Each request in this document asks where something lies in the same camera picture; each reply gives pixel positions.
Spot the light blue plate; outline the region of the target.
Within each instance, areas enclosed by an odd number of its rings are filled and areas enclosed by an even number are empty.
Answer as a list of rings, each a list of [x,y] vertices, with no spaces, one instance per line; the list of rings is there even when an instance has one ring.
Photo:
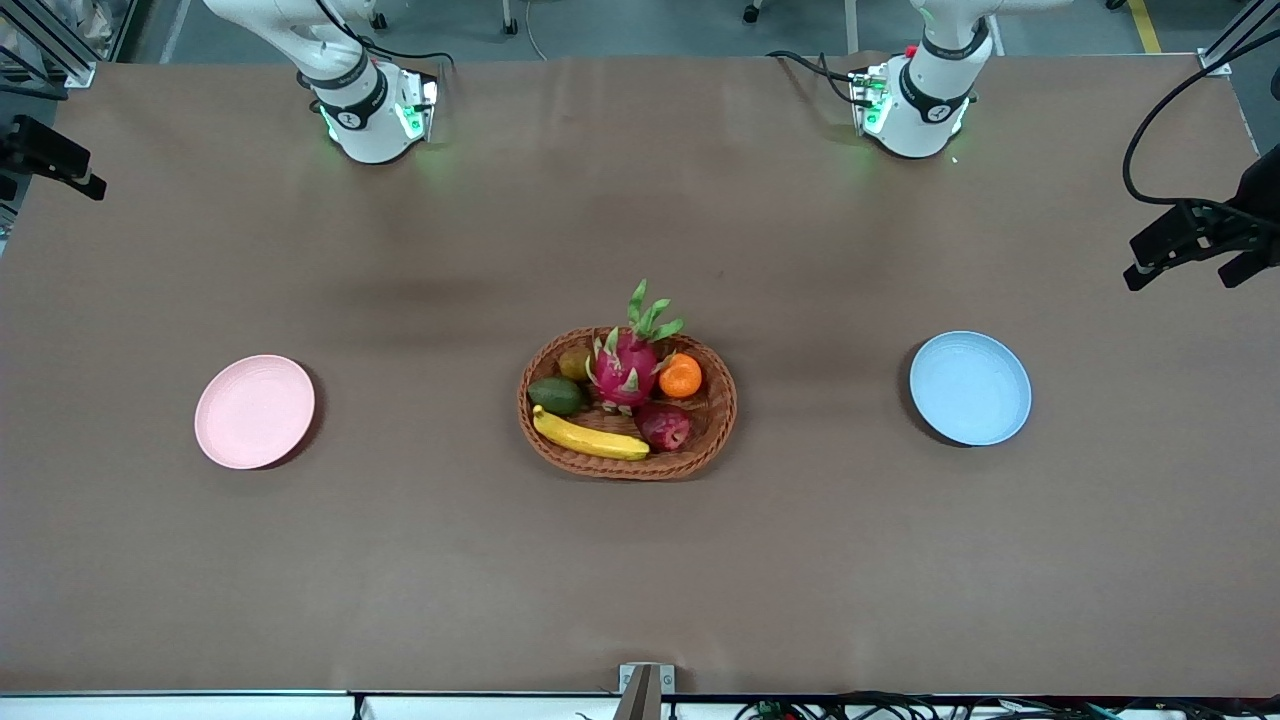
[[[908,372],[911,401],[938,434],[959,445],[1001,445],[1027,424],[1030,377],[1018,355],[975,331],[948,331],[925,341]]]

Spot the pink dragon fruit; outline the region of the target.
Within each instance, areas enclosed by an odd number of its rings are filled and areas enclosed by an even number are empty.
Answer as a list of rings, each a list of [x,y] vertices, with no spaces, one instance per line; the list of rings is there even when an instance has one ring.
[[[681,318],[662,323],[669,306],[668,299],[646,302],[648,281],[632,292],[627,306],[626,325],[616,325],[591,341],[588,379],[595,388],[602,409],[607,413],[634,415],[650,397],[666,360],[658,345],[685,328]]]

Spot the brown wicker basket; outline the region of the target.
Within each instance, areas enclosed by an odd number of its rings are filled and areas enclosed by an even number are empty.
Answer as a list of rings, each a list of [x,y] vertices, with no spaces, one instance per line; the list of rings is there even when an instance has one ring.
[[[660,402],[668,402],[686,411],[691,420],[691,432],[682,448],[654,451],[646,459],[626,461],[611,457],[595,457],[561,447],[536,432],[530,418],[532,404],[527,397],[527,387],[535,382],[558,373],[557,359],[563,351],[576,347],[590,348],[593,340],[604,337],[607,325],[589,325],[558,334],[545,343],[526,363],[517,389],[517,418],[526,441],[552,466],[576,477],[603,480],[667,482],[686,480],[707,469],[726,446],[737,420],[737,388],[730,369],[721,356],[708,345],[687,334],[675,334],[655,345],[660,357],[681,352],[698,361],[703,370],[700,389],[687,398],[668,398],[657,395]]]

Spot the white table edge rail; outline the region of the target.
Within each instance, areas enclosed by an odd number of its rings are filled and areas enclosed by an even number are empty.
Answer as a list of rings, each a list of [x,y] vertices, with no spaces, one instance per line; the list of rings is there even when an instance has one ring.
[[[0,720],[613,720],[605,694],[379,694],[346,691],[0,693]]]

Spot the pink plate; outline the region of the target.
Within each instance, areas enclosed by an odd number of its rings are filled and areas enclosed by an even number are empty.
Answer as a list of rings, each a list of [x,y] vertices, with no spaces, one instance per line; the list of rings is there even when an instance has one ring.
[[[215,464],[257,470],[301,443],[316,405],[315,384],[298,363],[271,354],[243,357],[206,384],[195,409],[195,438]]]

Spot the yellow banana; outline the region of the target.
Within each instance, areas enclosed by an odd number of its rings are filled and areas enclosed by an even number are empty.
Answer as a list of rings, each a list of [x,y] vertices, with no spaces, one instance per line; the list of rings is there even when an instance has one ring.
[[[530,415],[535,430],[562,448],[621,461],[640,461],[650,452],[643,439],[573,424],[548,413],[541,405],[535,405]]]

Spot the dark red apple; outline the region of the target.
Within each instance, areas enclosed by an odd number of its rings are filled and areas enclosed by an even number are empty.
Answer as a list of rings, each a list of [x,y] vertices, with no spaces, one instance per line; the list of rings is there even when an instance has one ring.
[[[672,404],[649,402],[635,411],[634,421],[643,439],[662,452],[680,451],[692,433],[689,413]]]

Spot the green avocado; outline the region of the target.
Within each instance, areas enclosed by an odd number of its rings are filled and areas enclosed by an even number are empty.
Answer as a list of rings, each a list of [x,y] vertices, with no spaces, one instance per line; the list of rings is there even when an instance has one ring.
[[[557,416],[572,416],[589,406],[590,398],[582,387],[570,378],[552,375],[531,382],[526,388],[531,405],[541,406]]]

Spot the orange mandarin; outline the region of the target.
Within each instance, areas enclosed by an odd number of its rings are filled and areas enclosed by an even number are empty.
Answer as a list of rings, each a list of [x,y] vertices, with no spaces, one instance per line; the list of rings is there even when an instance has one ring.
[[[658,387],[669,398],[687,398],[701,388],[703,380],[699,361],[689,354],[676,352],[666,359],[658,375]]]

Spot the brown table cover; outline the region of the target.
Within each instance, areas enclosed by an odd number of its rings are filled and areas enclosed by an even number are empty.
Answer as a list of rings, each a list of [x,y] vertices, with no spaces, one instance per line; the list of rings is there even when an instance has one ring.
[[[387,167],[282,67],[100,70],[54,124],[106,197],[33,183],[0,258],[0,692],[1280,694],[1280,270],[1123,281],[1123,150],[1196,68],[1000,58],[900,161],[778,61],[463,64]],[[733,430],[562,471],[522,370],[643,279]],[[1011,439],[915,409],[948,331],[1024,364]],[[260,354],[316,411],[232,470],[195,409]]]

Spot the aluminium frame post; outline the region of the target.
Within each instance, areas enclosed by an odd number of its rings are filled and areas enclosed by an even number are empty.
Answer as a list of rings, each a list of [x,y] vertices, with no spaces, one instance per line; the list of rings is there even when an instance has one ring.
[[[0,0],[0,67],[22,67],[47,86],[88,88],[100,55],[74,19],[70,0]]]
[[[1230,56],[1263,35],[1274,20],[1280,20],[1280,0],[1242,0],[1239,12],[1228,22],[1219,37],[1208,46],[1199,47],[1196,55],[1199,65],[1211,77],[1225,77],[1233,73]]]

